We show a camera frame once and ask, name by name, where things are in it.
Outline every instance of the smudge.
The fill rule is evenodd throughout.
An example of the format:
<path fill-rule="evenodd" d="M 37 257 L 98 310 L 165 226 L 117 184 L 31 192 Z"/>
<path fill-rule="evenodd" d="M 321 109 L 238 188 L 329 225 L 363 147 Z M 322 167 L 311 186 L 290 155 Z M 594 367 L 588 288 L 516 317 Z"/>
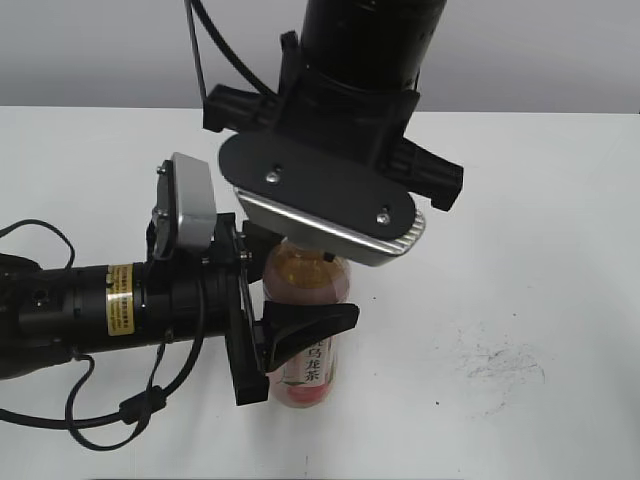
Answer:
<path fill-rule="evenodd" d="M 486 406 L 482 416 L 503 411 L 517 389 L 526 384 L 544 385 L 547 381 L 544 368 L 538 363 L 534 349 L 528 344 L 494 347 L 478 347 L 473 353 L 463 355 L 461 367 L 466 382 Z"/>

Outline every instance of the bottle label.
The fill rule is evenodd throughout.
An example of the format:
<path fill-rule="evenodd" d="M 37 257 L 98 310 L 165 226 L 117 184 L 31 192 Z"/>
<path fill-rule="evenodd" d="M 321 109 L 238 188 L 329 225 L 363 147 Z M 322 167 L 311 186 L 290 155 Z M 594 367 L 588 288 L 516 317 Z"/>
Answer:
<path fill-rule="evenodd" d="M 289 360 L 283 368 L 282 382 L 297 387 L 319 387 L 331 380 L 333 338 L 321 340 Z"/>

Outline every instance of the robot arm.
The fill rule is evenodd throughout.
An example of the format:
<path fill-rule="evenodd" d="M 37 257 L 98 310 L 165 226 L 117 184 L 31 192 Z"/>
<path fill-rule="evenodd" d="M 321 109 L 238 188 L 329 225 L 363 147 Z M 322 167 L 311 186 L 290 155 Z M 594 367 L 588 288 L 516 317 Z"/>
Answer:
<path fill-rule="evenodd" d="M 212 33 L 200 0 L 188 3 Z M 310 0 L 301 40 L 281 36 L 277 95 L 218 85 L 203 99 L 204 128 L 238 132 L 219 165 L 254 223 L 380 265 L 424 230 L 409 192 L 452 207 L 462 167 L 403 137 L 445 3 Z"/>
<path fill-rule="evenodd" d="M 412 88 L 445 0 L 309 0 L 302 40 L 281 37 L 278 92 L 272 92 L 220 42 L 200 0 L 186 0 L 207 31 L 258 93 L 222 85 L 208 95 L 202 75 L 204 127 L 238 132 L 220 149 L 219 166 L 249 221 L 236 230 L 219 214 L 206 163 L 174 154 L 158 168 L 156 206 L 144 263 L 42 271 L 0 256 L 0 379 L 88 360 L 67 401 L 64 420 L 0 409 L 0 420 L 69 430 L 94 450 L 139 435 L 151 414 L 185 381 L 205 336 L 225 337 L 238 405 L 266 400 L 266 373 L 304 348 L 356 325 L 355 305 L 294 306 L 266 302 L 253 316 L 248 284 L 283 236 L 327 252 L 380 265 L 406 253 L 424 230 L 409 192 L 449 210 L 462 168 L 403 137 L 419 95 Z M 196 66 L 200 70 L 191 24 Z M 0 237 L 16 225 L 0 230 Z M 89 354 L 193 341 L 173 382 L 153 384 L 112 415 L 73 418 L 73 401 L 93 370 Z M 91 444 L 79 430 L 136 423 L 120 444 Z"/>

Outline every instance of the metal plate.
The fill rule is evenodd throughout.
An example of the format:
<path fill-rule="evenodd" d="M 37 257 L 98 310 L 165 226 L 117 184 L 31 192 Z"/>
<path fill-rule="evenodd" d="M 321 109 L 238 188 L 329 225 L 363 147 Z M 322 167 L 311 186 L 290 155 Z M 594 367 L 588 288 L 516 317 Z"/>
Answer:
<path fill-rule="evenodd" d="M 236 196 L 249 219 L 288 237 L 298 245 L 317 248 L 369 266 L 378 266 L 407 253 L 424 232 L 424 216 L 416 210 L 409 231 L 395 240 L 379 240 L 246 190 Z"/>

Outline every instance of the yellow warning label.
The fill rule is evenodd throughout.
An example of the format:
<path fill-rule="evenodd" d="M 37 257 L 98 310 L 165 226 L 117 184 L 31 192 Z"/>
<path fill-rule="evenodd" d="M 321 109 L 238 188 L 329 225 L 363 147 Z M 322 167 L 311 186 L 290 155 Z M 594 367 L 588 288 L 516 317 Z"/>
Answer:
<path fill-rule="evenodd" d="M 133 322 L 133 265 L 107 269 L 107 328 L 112 337 L 131 335 Z"/>

